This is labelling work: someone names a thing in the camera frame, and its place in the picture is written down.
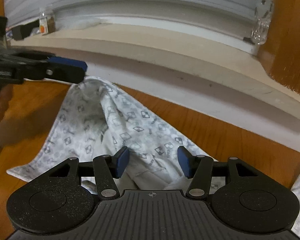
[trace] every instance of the wooden floor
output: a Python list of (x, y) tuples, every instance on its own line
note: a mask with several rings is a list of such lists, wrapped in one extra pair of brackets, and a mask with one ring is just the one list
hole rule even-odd
[[(185, 107), (123, 89), (219, 161), (237, 156), (286, 187), (300, 173), (299, 152)], [(28, 163), (39, 152), (67, 90), (67, 85), (50, 82), (14, 88), (10, 109), (0, 124), (0, 239), (13, 232), (5, 210), (7, 198), (24, 185), (5, 171)]]

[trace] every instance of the white shelf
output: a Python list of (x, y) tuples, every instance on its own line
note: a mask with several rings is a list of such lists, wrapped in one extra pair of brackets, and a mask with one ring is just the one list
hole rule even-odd
[(203, 37), (147, 26), (100, 24), (11, 45), (74, 49), (164, 66), (253, 96), (300, 120), (299, 94), (269, 78), (252, 55)]

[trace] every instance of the blue gripper pad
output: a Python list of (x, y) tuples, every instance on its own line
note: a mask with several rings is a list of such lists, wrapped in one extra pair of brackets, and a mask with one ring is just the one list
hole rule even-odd
[(188, 178), (193, 178), (196, 169), (193, 167), (195, 157), (184, 147), (180, 146), (177, 150), (178, 162), (183, 174)]
[(127, 167), (130, 160), (130, 152), (128, 147), (122, 147), (113, 157), (116, 161), (116, 169), (114, 171), (115, 178), (120, 178)]
[(65, 65), (71, 65), (74, 67), (79, 67), (82, 68), (85, 72), (87, 71), (88, 68), (87, 64), (84, 61), (65, 58), (65, 57), (51, 57), (47, 60), (47, 62), (60, 63)]

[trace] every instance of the white wall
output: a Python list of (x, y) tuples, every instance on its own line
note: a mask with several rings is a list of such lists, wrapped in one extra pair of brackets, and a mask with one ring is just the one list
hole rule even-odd
[(194, 109), (300, 152), (300, 120), (237, 90), (125, 58), (76, 50), (45, 50), (86, 61), (89, 75)]

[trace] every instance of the small glass bottle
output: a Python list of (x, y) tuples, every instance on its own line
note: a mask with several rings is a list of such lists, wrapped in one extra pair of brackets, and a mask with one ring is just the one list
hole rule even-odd
[(40, 8), (39, 25), (42, 35), (56, 31), (54, 19), (55, 17), (51, 5)]

